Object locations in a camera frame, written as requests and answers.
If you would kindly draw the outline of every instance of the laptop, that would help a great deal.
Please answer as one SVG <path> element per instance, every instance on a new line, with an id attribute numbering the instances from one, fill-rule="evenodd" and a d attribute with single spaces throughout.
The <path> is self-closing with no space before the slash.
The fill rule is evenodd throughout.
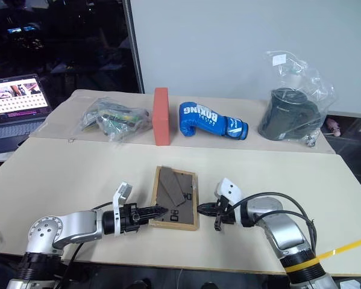
<path id="1" fill-rule="evenodd" d="M 0 79 L 0 153 L 15 151 L 51 111 L 36 74 Z"/>

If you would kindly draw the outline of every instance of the plastic bag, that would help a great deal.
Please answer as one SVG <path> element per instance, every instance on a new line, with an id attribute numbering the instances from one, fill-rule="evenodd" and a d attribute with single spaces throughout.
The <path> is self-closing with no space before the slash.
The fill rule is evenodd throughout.
<path id="1" fill-rule="evenodd" d="M 268 51 L 266 59 L 278 73 L 280 85 L 271 91 L 259 133 L 269 140 L 314 146 L 328 108 L 336 100 L 333 86 L 288 51 Z"/>
<path id="2" fill-rule="evenodd" d="M 151 129 L 152 117 L 144 108 L 129 108 L 112 98 L 99 98 L 87 109 L 80 122 L 82 131 L 93 128 L 100 128 L 110 141 L 122 141 Z"/>

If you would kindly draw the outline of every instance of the white table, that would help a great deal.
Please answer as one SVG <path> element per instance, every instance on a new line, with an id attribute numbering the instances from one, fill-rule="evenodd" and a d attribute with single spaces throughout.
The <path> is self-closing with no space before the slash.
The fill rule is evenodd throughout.
<path id="1" fill-rule="evenodd" d="M 294 197 L 315 219 L 317 253 L 361 239 L 361 185 L 340 156 L 240 149 L 157 147 L 101 141 L 69 143 L 29 138 L 0 167 L 0 253 L 23 254 L 31 224 L 47 215 L 87 210 L 111 200 L 122 181 L 133 185 L 129 202 L 150 205 L 155 167 L 198 175 L 199 203 L 213 202 L 228 177 L 244 194 L 279 191 Z M 283 201 L 287 210 L 294 207 Z M 87 243 L 80 261 L 283 273 L 263 231 L 224 225 L 200 216 L 195 232 L 141 227 L 137 234 Z M 70 258 L 68 248 L 64 258 Z M 333 275 L 361 275 L 361 246 L 322 261 Z"/>
<path id="2" fill-rule="evenodd" d="M 122 92 L 97 92 L 93 90 L 76 90 L 72 96 L 56 108 L 45 120 L 44 124 L 32 134 L 33 137 L 74 138 L 76 140 L 108 141 L 99 130 L 81 132 L 78 129 L 83 112 L 101 97 L 110 97 L 128 107 L 142 107 L 152 110 L 153 95 Z M 249 125 L 245 140 L 232 140 L 226 137 L 213 136 L 208 132 L 197 130 L 193 137 L 185 137 L 178 129 L 179 105 L 186 101 L 203 104 L 221 115 L 238 117 Z M 188 96 L 169 96 L 171 145 L 197 148 L 254 149 L 262 151 L 287 152 L 321 152 L 334 154 L 334 150 L 320 133 L 314 148 L 294 141 L 271 141 L 258 133 L 258 125 L 266 111 L 267 102 L 248 99 L 196 98 Z M 154 145 L 152 130 L 144 132 L 128 140 L 130 143 Z"/>

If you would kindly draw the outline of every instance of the blue boxing glove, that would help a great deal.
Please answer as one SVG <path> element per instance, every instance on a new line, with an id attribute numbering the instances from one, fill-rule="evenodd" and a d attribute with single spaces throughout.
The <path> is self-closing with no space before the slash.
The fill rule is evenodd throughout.
<path id="1" fill-rule="evenodd" d="M 208 107 L 194 102 L 183 102 L 180 105 L 179 127 L 186 137 L 193 136 L 195 128 L 237 140 L 244 140 L 248 132 L 248 124 L 240 119 L 221 116 Z"/>

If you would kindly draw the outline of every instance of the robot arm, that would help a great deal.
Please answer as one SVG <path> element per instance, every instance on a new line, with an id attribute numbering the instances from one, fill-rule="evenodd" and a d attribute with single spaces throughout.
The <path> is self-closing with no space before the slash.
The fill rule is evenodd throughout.
<path id="1" fill-rule="evenodd" d="M 102 212 L 95 208 L 65 216 L 43 217 L 34 222 L 16 279 L 12 279 L 7 288 L 54 288 L 54 273 L 66 245 L 99 240 L 103 234 L 118 236 L 123 232 L 137 232 L 140 225 L 167 212 L 159 206 L 138 208 L 136 204 L 125 204 L 131 190 L 132 186 L 126 182 L 119 186 L 113 196 L 113 211 Z"/>
<path id="2" fill-rule="evenodd" d="M 337 289 L 300 227 L 287 214 L 273 214 L 256 222 L 265 213 L 282 210 L 281 202 L 273 197 L 251 199 L 227 214 L 230 207 L 242 199 L 241 190 L 229 179 L 223 179 L 215 195 L 218 197 L 216 203 L 198 207 L 199 213 L 216 217 L 215 230 L 221 231 L 221 223 L 259 226 L 265 230 L 266 238 L 290 279 L 291 288 Z"/>

